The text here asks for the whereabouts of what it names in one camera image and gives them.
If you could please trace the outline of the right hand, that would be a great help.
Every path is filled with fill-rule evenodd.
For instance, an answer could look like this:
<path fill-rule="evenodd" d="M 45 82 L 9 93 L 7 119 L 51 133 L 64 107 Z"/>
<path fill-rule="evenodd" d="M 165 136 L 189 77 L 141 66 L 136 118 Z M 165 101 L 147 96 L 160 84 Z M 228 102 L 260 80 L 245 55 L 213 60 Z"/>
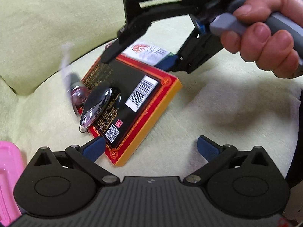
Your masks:
<path fill-rule="evenodd" d="M 246 0 L 233 15 L 249 24 L 249 28 L 243 36 L 225 31 L 221 43 L 227 51 L 240 53 L 244 61 L 256 63 L 261 70 L 272 71 L 282 79 L 293 79 L 299 55 L 293 49 L 294 40 L 288 31 L 273 34 L 264 23 L 273 12 L 280 12 L 302 25 L 302 0 Z"/>

